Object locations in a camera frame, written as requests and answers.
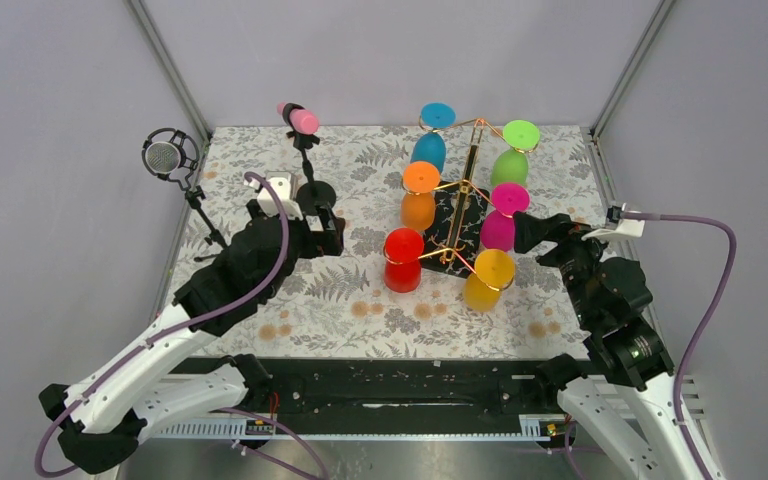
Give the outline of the magenta plastic wine glass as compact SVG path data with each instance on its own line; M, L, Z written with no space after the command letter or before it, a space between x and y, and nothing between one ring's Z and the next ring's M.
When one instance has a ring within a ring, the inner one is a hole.
M520 184L500 183L491 192L490 203L493 210L482 224L480 242L486 249L510 251L515 243L514 215L528 209L531 196Z

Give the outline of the yellow plastic wine glass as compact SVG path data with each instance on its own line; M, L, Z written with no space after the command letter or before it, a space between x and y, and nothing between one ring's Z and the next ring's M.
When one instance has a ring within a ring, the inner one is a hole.
M464 284L465 304L478 312L492 310L514 279L515 270L515 262L505 251L487 249L479 253Z

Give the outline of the green plastic wine glass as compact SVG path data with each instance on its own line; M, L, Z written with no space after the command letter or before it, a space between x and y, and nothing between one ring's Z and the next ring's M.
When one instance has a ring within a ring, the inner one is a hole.
M509 149L494 162L490 183L493 187L503 183L525 186L529 174L528 153L540 142L539 128L526 120L512 120L501 130L501 138Z

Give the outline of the red plastic wine glass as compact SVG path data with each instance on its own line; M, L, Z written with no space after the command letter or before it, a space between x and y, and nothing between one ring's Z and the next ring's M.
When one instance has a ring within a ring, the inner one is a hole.
M415 290L421 280L419 257L424 253L422 236L410 228L398 228L387 236L383 252L386 259L385 285L397 293Z

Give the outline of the orange plastic wine glass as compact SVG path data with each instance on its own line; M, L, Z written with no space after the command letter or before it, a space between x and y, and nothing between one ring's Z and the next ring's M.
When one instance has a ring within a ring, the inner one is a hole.
M405 194L400 210L405 227L423 232L433 224L436 209L434 189L439 182L440 172L429 162L415 161L405 168L402 175Z

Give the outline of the blue plastic wine glass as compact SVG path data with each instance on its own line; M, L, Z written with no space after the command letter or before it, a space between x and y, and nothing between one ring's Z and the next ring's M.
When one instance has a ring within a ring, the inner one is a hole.
M419 120L429 130L422 134L412 151L411 162L424 161L442 173L446 160L446 145L440 131L454 125L455 111L445 103L433 102L420 110Z

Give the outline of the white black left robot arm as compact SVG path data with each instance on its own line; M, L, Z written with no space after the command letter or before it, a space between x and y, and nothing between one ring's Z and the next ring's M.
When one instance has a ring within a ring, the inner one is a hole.
M312 217L259 214L227 248L197 270L170 304L127 347L83 381L51 384L39 394L52 424L38 449L55 437L68 472L98 474L124 462L154 434L201 414L264 407L273 380L252 354L221 360L177 386L161 380L201 348L255 315L300 259L339 256L345 219L328 205Z

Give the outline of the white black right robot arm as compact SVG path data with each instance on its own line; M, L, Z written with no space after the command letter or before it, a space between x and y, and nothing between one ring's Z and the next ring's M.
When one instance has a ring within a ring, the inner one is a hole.
M560 272L579 327L588 334L584 345L589 359L638 425L632 427L606 401L594 379L568 354L539 366L533 386L537 405L569 414L626 479L724 478L682 398L686 364L672 361L665 343L643 316L653 296L639 262L602 255L611 241L641 237L649 221L697 223L724 231L727 261L698 326L703 330L734 264L734 231L708 218L636 212L626 206L609 208L607 223L601 228L576 222L566 214L539 219L516 213L513 219L516 252L527 253L545 241L554 243L537 262Z

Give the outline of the floral patterned table cloth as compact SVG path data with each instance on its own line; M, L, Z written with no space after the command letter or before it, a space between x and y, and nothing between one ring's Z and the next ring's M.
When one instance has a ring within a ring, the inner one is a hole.
M604 208L577 126L541 126L529 156L528 212L545 218L567 213L601 224ZM383 283L387 235L401 227L403 169L422 135L417 126L321 127L309 153L317 179L337 191L335 212L347 220L338 258L299 260L277 296L199 354L254 353L260 357L517 358L568 353L586 359L557 270L538 266L535 254L512 255L513 284L493 310L475 312L462 301L464 279L423 270L417 290L399 294ZM284 127L217 127L207 150L201 186L209 218L226 239L249 221L243 186L247 171L300 169Z

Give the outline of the pink microphone on black stand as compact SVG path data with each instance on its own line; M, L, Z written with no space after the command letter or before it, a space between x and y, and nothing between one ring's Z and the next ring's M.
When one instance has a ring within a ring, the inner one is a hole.
M286 137L292 140L293 147L302 158L302 171L306 182L299 187L297 202L306 215L315 215L321 206L333 207L336 203L334 188L325 181L314 178L312 162L308 152L320 143L316 135L320 127L318 117L304 106L292 102L282 102L277 105L277 112L291 130Z

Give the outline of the grey studio microphone on stand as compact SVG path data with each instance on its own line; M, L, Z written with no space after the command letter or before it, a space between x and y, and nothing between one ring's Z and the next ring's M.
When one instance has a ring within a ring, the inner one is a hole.
M165 127L151 132L142 144L141 159L145 169L155 178L175 184L184 194L190 210L198 215L208 229L205 242L227 248L224 235L208 218L203 201L203 189L194 184L202 156L197 142L182 130Z

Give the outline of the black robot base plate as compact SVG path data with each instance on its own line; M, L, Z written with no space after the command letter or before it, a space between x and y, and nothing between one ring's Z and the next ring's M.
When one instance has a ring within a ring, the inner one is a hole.
M553 381L596 374L588 361L262 358L238 407L298 434L520 434L523 415L562 414Z

